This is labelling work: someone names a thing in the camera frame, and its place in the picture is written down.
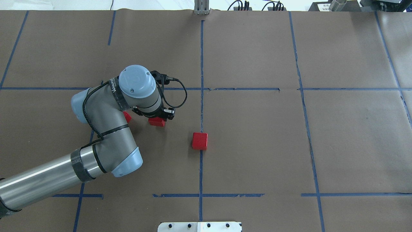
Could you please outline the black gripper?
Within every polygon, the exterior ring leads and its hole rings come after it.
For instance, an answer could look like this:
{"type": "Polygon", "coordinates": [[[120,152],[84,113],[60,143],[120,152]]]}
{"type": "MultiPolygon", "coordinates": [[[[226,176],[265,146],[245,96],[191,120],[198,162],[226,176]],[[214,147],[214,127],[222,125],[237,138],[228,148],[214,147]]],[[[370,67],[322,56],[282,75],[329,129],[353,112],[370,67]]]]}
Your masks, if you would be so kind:
{"type": "Polygon", "coordinates": [[[162,74],[158,71],[151,71],[150,72],[151,76],[154,78],[155,83],[156,83],[156,90],[159,94],[159,99],[157,100],[157,102],[159,103],[159,106],[157,107],[156,110],[152,111],[152,112],[143,112],[143,108],[139,108],[137,106],[133,106],[132,112],[134,112],[135,114],[138,114],[140,116],[144,116],[146,118],[155,118],[155,117],[159,117],[164,119],[165,121],[167,120],[171,120],[174,117],[174,107],[169,107],[166,108],[164,106],[164,104],[166,103],[165,101],[165,96],[164,96],[164,85],[169,85],[170,82],[172,81],[176,81],[175,78],[170,77],[166,74],[162,74]]]}

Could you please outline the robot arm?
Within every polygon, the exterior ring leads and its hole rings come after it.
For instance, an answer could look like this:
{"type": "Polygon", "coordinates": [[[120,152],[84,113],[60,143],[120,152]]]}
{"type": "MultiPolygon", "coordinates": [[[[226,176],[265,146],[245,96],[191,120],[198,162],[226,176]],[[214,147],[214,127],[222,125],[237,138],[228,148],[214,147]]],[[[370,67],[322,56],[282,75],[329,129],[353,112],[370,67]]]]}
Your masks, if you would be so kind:
{"type": "Polygon", "coordinates": [[[164,85],[178,79],[141,65],[124,68],[119,76],[71,99],[71,107],[97,139],[68,155],[1,180],[1,217],[59,194],[104,173],[128,175],[143,164],[124,112],[171,120],[176,107],[164,105],[164,85]]]}

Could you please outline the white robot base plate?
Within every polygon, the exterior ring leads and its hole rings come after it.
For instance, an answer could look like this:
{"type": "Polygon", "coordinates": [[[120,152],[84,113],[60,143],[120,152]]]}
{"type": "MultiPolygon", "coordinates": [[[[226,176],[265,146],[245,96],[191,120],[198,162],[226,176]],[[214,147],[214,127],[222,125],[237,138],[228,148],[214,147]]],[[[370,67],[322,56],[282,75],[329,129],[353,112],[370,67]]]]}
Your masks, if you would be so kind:
{"type": "Polygon", "coordinates": [[[242,224],[234,221],[218,222],[165,222],[158,232],[242,232],[242,224]]]}

